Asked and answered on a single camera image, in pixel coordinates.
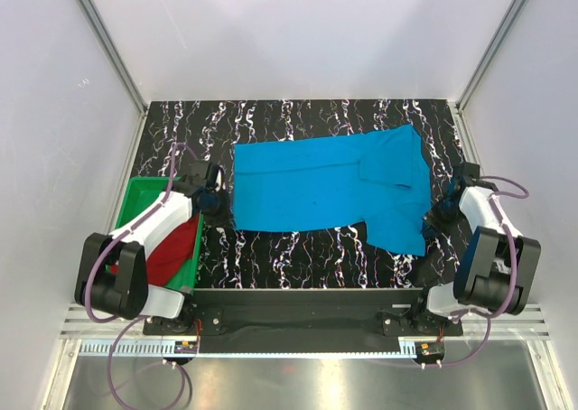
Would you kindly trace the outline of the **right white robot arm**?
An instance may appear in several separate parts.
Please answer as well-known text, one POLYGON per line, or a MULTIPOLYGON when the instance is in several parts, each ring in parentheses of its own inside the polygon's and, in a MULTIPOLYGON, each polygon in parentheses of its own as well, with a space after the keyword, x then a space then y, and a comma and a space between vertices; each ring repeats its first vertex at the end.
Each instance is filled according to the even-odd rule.
POLYGON ((448 190, 424 215, 423 233, 445 235, 466 221, 471 238, 453 281, 425 288, 406 314, 417 333, 442 331, 470 313, 492 320, 524 310, 541 245, 515 228, 503 197, 525 200, 529 191, 505 177, 482 175, 476 163, 453 168, 448 190))

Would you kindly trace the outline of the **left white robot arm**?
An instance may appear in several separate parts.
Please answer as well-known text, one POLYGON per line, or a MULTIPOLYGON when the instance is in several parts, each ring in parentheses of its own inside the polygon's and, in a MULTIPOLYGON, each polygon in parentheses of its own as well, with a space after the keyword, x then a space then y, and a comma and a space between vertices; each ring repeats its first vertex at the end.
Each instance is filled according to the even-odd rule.
POLYGON ((93 233, 82 248, 74 300, 94 322, 94 311, 116 318, 163 318, 174 333, 188 332, 195 312, 185 294, 149 283, 146 260, 181 224, 196 215, 219 217, 226 211, 224 170, 212 162, 195 162, 138 216, 108 234, 93 233))

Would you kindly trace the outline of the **blue t shirt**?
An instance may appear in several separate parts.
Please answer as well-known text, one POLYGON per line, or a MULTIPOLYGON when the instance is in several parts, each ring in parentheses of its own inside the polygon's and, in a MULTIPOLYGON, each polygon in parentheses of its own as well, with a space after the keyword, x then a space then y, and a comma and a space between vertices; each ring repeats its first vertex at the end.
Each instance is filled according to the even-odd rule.
POLYGON ((430 169, 410 125, 234 148, 233 214, 240 230, 363 223, 369 245, 424 256, 422 222, 430 207, 430 169))

